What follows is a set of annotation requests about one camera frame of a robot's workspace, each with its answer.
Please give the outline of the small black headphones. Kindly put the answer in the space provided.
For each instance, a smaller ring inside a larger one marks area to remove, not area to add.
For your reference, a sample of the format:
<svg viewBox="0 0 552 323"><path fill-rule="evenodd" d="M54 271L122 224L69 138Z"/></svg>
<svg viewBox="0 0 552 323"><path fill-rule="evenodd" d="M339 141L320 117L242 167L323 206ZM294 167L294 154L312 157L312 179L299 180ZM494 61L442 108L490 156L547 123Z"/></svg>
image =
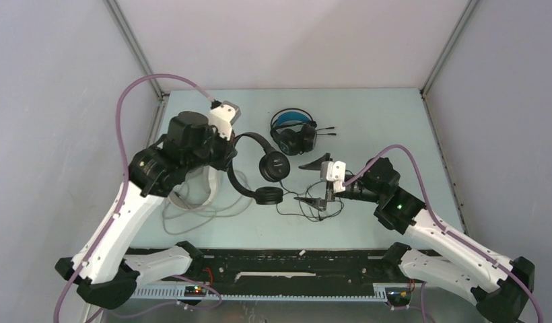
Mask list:
<svg viewBox="0 0 552 323"><path fill-rule="evenodd" d="M283 198L287 194L294 195L294 199L297 200L299 204L302 204L306 197L310 196L310 189L312 187L309 186L304 194L287 190L284 187L282 180L286 179L291 171L291 165L288 158L285 157L282 152L277 151L262 135L255 132L245 132L239 135L233 134L230 141L233 146L236 146L243 137L253 139L262 147L264 155L258 162L260 175L268 182L278 183L279 187L263 186L256 190L245 187L237 179L233 162L229 161L226 173L232 187L242 196L252 199L258 205L277 206L279 203L283 202Z"/></svg>

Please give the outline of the large black blue headphones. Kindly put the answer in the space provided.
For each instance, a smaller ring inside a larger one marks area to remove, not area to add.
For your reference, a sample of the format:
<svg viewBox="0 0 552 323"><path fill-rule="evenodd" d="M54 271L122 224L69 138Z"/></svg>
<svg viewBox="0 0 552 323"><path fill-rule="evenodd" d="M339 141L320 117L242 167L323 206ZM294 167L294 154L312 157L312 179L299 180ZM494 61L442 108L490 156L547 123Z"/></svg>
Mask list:
<svg viewBox="0 0 552 323"><path fill-rule="evenodd" d="M312 115L301 108L284 108L276 112L269 122L269 128L273 141L288 156L313 151L318 132L335 129L335 127L319 129Z"/></svg>

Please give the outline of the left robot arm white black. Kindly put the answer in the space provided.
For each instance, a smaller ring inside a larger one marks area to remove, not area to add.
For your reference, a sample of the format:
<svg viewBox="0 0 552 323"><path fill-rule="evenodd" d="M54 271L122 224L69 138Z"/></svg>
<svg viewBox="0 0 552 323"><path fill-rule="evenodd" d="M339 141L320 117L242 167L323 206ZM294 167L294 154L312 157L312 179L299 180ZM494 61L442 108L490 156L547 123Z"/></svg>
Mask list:
<svg viewBox="0 0 552 323"><path fill-rule="evenodd" d="M223 104L206 115L184 111L167 132L129 161L125 179L110 210L86 245L72 257L61 258L56 271L77 286L78 295L103 310L114 310L136 289L167 277L198 279L203 255L189 242L145 255L128 249L147 218L186 180L204 166L225 170L236 155L235 108Z"/></svg>

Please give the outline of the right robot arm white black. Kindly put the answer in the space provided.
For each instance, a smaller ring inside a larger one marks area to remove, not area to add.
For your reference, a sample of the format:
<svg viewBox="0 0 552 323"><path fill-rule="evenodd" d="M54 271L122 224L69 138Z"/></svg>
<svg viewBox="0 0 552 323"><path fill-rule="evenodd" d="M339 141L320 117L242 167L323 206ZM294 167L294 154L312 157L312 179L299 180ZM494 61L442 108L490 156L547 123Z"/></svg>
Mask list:
<svg viewBox="0 0 552 323"><path fill-rule="evenodd" d="M389 159L369 160L362 174L349 175L342 161L329 154L300 166L320 172L326 184L323 199L303 202L325 210L337 197L377 205L374 216L387 229L426 244L443 256L433 259L406 244L394 243L384 255L383 275L390 281L418 279L445 289L473 304L489 322L518 322L532 299L534 264L520 256L511 259L476 242L446 223L426 198L419 199L399 186L401 175Z"/></svg>

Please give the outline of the white gaming headphones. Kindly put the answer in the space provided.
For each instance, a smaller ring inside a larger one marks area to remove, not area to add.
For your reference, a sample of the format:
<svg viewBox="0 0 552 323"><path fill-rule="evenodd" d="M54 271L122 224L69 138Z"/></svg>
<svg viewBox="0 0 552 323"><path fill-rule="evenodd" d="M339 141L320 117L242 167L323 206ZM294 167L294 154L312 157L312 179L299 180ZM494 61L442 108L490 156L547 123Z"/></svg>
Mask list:
<svg viewBox="0 0 552 323"><path fill-rule="evenodd" d="M181 236L202 228L215 219L237 217L252 205L252 199L239 196L234 202L219 206L215 204L223 186L224 175L210 166L188 175L188 181L178 185L168 195L161 213L161 224L169 236ZM172 231L168 227L171 221L192 215L202 219L199 224Z"/></svg>

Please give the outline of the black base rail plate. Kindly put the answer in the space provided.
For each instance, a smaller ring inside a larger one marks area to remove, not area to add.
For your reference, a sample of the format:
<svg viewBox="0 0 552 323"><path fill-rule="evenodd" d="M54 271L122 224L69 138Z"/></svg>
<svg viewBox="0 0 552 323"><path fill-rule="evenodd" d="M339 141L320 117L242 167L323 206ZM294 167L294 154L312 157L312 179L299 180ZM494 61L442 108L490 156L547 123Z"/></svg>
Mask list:
<svg viewBox="0 0 552 323"><path fill-rule="evenodd" d="M373 295L380 285L413 292L420 286L383 250L203 249L185 277L221 294Z"/></svg>

